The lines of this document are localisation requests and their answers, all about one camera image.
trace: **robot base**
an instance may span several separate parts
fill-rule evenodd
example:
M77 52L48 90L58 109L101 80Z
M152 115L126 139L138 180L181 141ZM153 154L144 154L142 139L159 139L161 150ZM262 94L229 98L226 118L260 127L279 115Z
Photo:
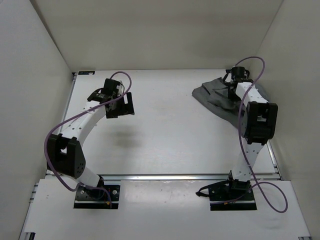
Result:
M104 185L112 201L112 207L108 202L108 197L102 190L90 190L80 186L75 194L74 209L118 209L120 197L120 185Z
M252 191L247 192L242 198L236 202L227 204L215 204L217 202L228 201L236 199L242 194L234 192L232 194L226 192L226 186L216 185L208 188L211 211L247 211L257 210L255 196Z

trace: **table surface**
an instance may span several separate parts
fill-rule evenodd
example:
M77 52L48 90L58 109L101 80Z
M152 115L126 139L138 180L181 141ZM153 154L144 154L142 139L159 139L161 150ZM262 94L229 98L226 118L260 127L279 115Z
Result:
M288 199L288 211L282 214L273 211L256 188L257 210L210 211L209 199L195 194L210 183L121 181L119 209L107 210L73 209L74 192L57 179L42 179L24 231L35 233L34 240L298 240L310 236L291 182L273 181ZM261 187L276 208L284 208L277 189Z
M78 75L66 117L84 107L115 71ZM135 115L99 121L83 145L86 164L97 174L228 174L240 154L237 130L192 97L194 88L224 70L129 70ZM114 77L128 86L123 74ZM275 172L268 148L256 173Z

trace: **black mounting plate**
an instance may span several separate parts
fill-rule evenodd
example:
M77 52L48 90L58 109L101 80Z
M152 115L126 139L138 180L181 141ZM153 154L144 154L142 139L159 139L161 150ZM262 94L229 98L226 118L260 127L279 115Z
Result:
M217 185L215 187L209 187L209 200L210 200L210 210L211 211L246 211L246 210L257 210L257 205L255 201L255 196L253 191L247 192L242 198L234 203L228 204L214 204L213 202L223 202L232 199L236 199L242 194L235 192L230 194L226 192L225 185Z
M86 189L83 186L79 186L75 198L74 198L74 209L118 209L119 198L120 198L120 185L104 185L111 197L111 208L108 202L108 197L105 196L102 190L92 190L97 191L97 198L93 198L87 194Z

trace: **dark gray fabric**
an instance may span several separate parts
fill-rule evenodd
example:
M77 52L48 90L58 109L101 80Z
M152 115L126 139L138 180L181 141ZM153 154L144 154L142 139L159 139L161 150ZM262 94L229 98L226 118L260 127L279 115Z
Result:
M263 98L269 101L266 91L261 85L255 84L255 88ZM213 114L227 120L238 128L238 112L241 101L231 101L228 99L228 87L223 84L221 77L203 83L200 87L192 91L192 96Z

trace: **white wall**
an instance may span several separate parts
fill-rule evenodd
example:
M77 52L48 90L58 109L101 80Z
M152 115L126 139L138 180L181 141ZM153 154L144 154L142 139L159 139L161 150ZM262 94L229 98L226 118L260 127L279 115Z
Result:
M28 0L0 3L0 239L16 240L72 74Z
M279 106L272 146L314 240L320 239L319 13L319 0L284 0L257 53L266 61L260 82ZM251 66L254 75L260 69L258 61Z
M32 0L72 71L222 69L254 55L282 0Z

